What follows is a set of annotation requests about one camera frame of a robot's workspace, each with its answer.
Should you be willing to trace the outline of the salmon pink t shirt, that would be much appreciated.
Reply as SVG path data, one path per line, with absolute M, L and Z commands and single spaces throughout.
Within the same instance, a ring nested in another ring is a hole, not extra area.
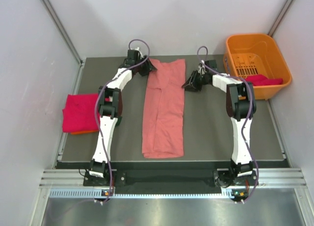
M 182 157 L 185 60 L 165 63 L 153 59 L 151 62 L 156 71 L 149 73 L 147 81 L 142 154 L 149 159 Z

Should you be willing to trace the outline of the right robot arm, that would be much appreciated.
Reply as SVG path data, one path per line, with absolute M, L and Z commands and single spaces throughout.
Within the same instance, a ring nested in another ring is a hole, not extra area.
M 239 185 L 253 172 L 253 159 L 250 154 L 250 130 L 256 101 L 253 84 L 226 73 L 219 73 L 212 66 L 215 60 L 202 60 L 182 85 L 186 91 L 198 92 L 204 85 L 211 85 L 226 94 L 226 111 L 233 126 L 234 147 L 231 158 L 229 179 Z

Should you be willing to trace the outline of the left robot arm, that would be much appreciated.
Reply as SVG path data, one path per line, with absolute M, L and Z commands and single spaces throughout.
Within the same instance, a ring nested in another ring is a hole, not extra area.
M 136 74 L 146 76 L 155 70 L 148 55 L 143 55 L 140 48 L 129 49 L 113 79 L 99 88 L 95 104 L 99 135 L 88 172 L 100 185 L 111 181 L 110 151 L 115 127 L 122 118 L 122 91 Z

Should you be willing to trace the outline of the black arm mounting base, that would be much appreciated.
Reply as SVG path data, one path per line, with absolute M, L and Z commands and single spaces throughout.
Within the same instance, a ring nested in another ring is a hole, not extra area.
M 97 178 L 86 173 L 83 185 L 108 187 L 115 194 L 214 194 L 222 187 L 254 186 L 256 172 L 235 176 L 229 161 L 144 161 L 112 162 L 112 173 Z

